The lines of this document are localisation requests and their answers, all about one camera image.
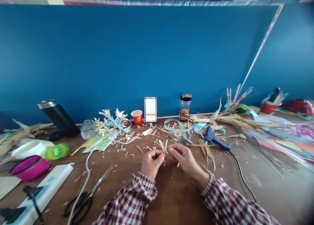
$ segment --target red container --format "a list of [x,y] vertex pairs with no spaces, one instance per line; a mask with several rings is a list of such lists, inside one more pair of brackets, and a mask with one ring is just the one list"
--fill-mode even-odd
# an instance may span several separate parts
[[135,110],[131,112],[131,116],[134,120],[135,125],[139,126],[143,123],[143,111]]
[[40,156],[30,156],[15,165],[9,173],[24,181],[32,181],[46,172],[50,167],[49,161]]
[[307,102],[303,99],[294,99],[294,100],[290,101],[286,105],[286,107],[291,108],[291,111],[294,113],[297,113],[297,112],[305,113],[305,111],[306,111],[305,105],[306,104],[307,104]]
[[265,114],[271,114],[271,113],[274,112],[274,110],[275,110],[277,107],[279,107],[280,105],[281,105],[281,104],[274,104],[274,103],[272,103],[272,102],[266,101],[266,102],[263,104],[263,106],[262,106],[260,112],[263,112],[263,113],[265,113]]

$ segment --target black lid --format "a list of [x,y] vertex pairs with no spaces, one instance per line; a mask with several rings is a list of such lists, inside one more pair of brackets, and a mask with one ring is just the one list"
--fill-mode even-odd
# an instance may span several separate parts
[[191,94],[181,94],[180,99],[182,101],[191,101],[192,100],[192,95]]

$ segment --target black cable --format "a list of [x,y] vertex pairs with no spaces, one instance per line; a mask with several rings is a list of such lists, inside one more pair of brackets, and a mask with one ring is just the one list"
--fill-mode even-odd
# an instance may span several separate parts
[[243,174],[242,174],[242,171],[241,171],[241,167],[240,167],[240,164],[239,164],[237,158],[235,157],[234,154],[232,154],[232,152],[231,152],[230,150],[229,150],[229,153],[230,153],[230,154],[233,156],[233,158],[235,159],[235,161],[236,161],[236,163],[237,163],[237,165],[238,165],[238,167],[239,167],[239,170],[240,170],[240,175],[241,175],[242,181],[244,182],[246,188],[251,192],[252,196],[254,197],[254,201],[255,201],[255,203],[256,203],[256,198],[255,198],[253,192],[251,191],[251,189],[250,189],[249,186],[246,184],[246,182],[245,182],[245,180],[244,180],[244,178],[243,178]]
[[35,196],[33,195],[32,191],[31,191],[31,189],[32,189],[31,187],[26,186],[26,187],[24,187],[23,191],[27,194],[28,197],[30,197],[32,199],[35,210],[36,210],[38,217],[39,217],[40,224],[44,225],[43,214],[40,212],[40,210],[38,208],[37,201],[36,201]]

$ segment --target blue wall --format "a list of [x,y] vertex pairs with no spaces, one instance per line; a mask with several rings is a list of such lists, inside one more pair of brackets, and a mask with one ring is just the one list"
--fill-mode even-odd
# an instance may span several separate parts
[[[250,102],[277,86],[273,72],[295,81],[290,90],[280,78],[285,91],[313,98],[313,83],[299,85],[314,74],[307,7],[285,6],[247,81],[255,87]],[[184,92],[193,95],[191,110],[215,111],[226,87],[235,92],[243,81],[276,9],[0,6],[2,125],[49,122],[37,108],[46,99],[59,101],[76,123],[105,108],[143,109],[145,96],[157,97],[158,116],[177,115]],[[292,71],[296,64],[307,73]]]
[[314,3],[284,6],[243,89],[250,86],[252,104],[277,86],[289,93],[286,101],[314,99]]

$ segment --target pink bowl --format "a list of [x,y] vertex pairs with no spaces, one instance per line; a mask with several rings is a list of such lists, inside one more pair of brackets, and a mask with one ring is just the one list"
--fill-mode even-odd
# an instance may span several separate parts
[[30,156],[10,169],[9,173],[24,181],[32,181],[46,172],[49,161],[40,156]]

